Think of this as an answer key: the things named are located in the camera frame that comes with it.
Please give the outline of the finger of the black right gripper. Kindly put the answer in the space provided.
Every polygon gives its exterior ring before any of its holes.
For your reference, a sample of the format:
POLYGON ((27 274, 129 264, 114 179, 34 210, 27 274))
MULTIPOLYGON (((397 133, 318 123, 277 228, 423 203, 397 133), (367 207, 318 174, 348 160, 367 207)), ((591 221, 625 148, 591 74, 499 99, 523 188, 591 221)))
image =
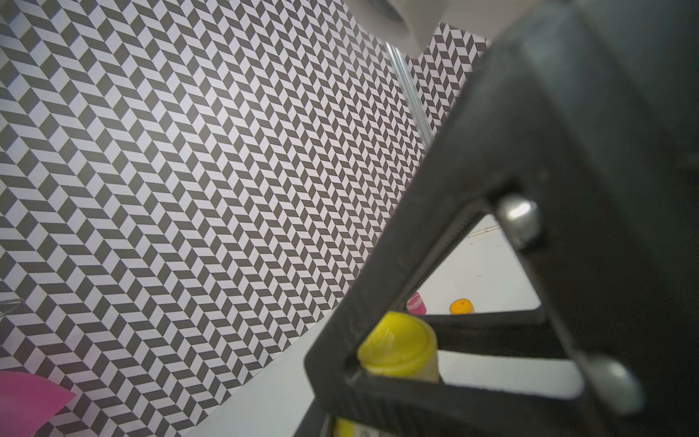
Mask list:
POLYGON ((697 3, 547 1, 497 38, 305 369, 331 419, 399 436, 697 435, 697 3), (487 214, 582 375, 571 399, 359 362, 487 214))
POLYGON ((527 311, 423 315, 442 351, 506 358, 568 357, 542 306, 527 311))

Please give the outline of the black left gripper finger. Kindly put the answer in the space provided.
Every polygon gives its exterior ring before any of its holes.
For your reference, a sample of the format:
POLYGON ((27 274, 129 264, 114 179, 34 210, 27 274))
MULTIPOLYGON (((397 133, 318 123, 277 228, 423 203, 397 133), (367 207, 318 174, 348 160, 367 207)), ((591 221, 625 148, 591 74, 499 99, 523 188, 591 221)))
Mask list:
POLYGON ((311 402, 294 437, 331 437, 331 416, 320 406, 317 399, 311 402))

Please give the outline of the orange paint jar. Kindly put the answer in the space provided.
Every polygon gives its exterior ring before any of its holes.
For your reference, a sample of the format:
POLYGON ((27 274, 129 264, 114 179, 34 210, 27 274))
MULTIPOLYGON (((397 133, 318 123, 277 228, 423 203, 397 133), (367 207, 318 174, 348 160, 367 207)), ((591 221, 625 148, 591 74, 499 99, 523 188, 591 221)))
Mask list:
POLYGON ((475 313, 473 303, 468 299, 455 300, 449 307, 451 315, 464 315, 475 313))

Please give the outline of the pink paint jar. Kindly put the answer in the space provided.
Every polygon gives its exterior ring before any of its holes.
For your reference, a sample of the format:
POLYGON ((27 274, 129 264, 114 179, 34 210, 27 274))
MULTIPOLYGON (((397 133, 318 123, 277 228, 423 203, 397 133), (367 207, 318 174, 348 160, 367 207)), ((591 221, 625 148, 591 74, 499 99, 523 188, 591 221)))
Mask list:
POLYGON ((411 298, 407 300, 406 310, 412 315, 426 315, 428 312, 426 304, 418 292, 415 292, 411 298))

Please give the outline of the yellow paint jar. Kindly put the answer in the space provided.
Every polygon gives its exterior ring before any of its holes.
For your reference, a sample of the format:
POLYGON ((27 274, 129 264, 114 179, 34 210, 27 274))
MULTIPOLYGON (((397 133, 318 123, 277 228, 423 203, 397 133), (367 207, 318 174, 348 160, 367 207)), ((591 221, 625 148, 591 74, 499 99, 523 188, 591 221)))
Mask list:
POLYGON ((391 311, 373 329, 358 350, 368 373, 382 377, 438 383, 438 342, 423 320, 391 311))

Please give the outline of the pink plastic wine glass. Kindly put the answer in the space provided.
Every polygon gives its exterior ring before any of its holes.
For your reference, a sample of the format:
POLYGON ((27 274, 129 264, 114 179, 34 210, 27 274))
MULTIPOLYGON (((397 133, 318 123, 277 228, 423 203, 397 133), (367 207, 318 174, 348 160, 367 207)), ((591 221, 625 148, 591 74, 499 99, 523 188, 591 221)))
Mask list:
POLYGON ((43 377, 1 371, 1 435, 34 436, 75 397, 43 377))

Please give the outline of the aluminium corner post right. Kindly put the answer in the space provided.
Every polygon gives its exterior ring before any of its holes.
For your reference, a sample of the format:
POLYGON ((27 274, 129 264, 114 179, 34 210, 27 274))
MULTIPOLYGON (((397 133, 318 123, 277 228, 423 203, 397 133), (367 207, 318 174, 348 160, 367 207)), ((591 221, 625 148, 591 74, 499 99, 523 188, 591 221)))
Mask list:
POLYGON ((433 130, 431 129, 426 111, 422 106, 418 94, 418 87, 413 82, 413 77, 409 71, 408 63, 402 52, 389 43, 385 44, 387 53, 391 60, 392 68, 396 74, 402 93, 406 100, 407 106, 411 112, 413 122, 418 130, 420 140, 425 150, 431 147, 434 140, 433 130))

